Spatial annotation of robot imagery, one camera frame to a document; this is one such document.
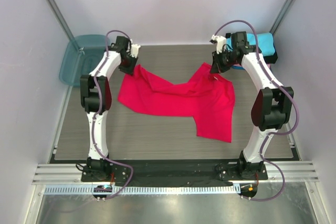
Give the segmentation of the red t shirt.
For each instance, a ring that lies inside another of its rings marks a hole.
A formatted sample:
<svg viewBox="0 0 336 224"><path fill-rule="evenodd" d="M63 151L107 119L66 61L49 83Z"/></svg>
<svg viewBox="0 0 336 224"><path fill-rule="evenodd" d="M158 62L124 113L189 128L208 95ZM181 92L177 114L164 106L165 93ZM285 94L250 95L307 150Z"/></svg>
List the red t shirt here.
<svg viewBox="0 0 336 224"><path fill-rule="evenodd" d="M136 113L192 117L197 136L230 143L234 86L210 69L203 63L188 82L173 84L138 65L124 77L118 101Z"/></svg>

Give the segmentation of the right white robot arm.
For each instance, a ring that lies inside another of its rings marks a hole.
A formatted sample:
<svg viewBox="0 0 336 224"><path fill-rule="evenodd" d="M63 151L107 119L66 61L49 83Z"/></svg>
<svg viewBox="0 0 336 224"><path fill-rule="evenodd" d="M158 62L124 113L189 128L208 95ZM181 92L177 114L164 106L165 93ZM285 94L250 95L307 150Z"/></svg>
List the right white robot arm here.
<svg viewBox="0 0 336 224"><path fill-rule="evenodd" d="M264 170L264 154L273 135L289 121L293 89L284 87L276 79L262 50L249 43L246 32L231 34L230 42L226 37L214 34L211 43L216 46L212 53L211 73L223 73L239 63L258 92L250 114L254 128L248 144L241 151L237 164L222 172L244 180L253 179Z"/></svg>

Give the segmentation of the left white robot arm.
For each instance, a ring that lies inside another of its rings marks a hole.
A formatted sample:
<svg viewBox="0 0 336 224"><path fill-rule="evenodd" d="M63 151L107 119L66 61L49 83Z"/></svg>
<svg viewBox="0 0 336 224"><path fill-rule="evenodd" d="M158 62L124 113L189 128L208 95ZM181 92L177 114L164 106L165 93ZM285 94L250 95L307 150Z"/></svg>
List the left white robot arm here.
<svg viewBox="0 0 336 224"><path fill-rule="evenodd" d="M90 135L88 158L81 169L83 182L105 182L111 178L106 127L112 106L109 80L117 69L133 74L140 47L125 36L117 36L112 44L106 39L100 62L89 74L80 77L80 102L88 119Z"/></svg>

